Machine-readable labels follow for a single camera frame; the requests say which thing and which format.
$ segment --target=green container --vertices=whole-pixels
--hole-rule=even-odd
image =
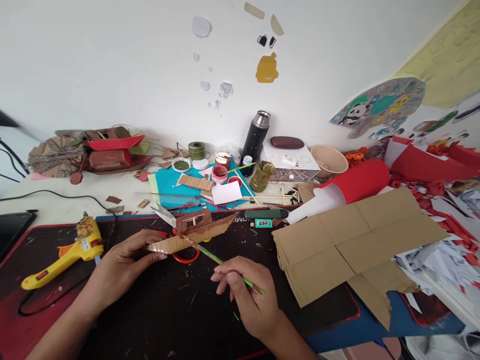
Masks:
[[[201,141],[194,141],[188,144],[188,152],[192,160],[203,160],[206,157],[205,144]]]

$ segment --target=glue gun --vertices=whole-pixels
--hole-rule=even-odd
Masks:
[[[22,289],[39,289],[68,269],[78,259],[90,261],[104,252],[104,246],[99,245],[102,241],[99,227],[94,218],[88,216],[85,211],[83,218],[76,225],[76,235],[77,238],[73,244],[58,247],[59,259],[57,261],[45,270],[26,277],[21,282]]]

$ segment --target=small box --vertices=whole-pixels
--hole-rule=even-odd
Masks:
[[[306,183],[320,171],[320,167],[306,146],[300,149],[280,149],[273,147],[270,140],[265,140],[260,159],[271,162],[275,167],[276,171],[271,176],[271,181]],[[292,159],[295,160],[295,166],[285,165]]]

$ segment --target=black thermos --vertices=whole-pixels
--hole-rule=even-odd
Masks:
[[[252,158],[252,162],[256,163],[262,151],[262,144],[264,143],[265,136],[270,127],[270,114],[266,111],[260,110],[256,113],[255,117],[251,121],[248,135],[246,136],[245,145],[241,152],[241,161],[244,162],[244,157],[249,155]],[[254,172],[254,165],[245,167],[240,170],[244,177],[249,177]]]

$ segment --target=right hand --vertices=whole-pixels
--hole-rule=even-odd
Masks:
[[[236,300],[245,329],[265,343],[275,336],[284,317],[277,303],[277,293],[270,271],[263,265],[242,256],[225,261],[214,269],[213,282],[219,282],[217,294],[230,286],[230,301]],[[248,287],[242,276],[264,290],[260,294]]]

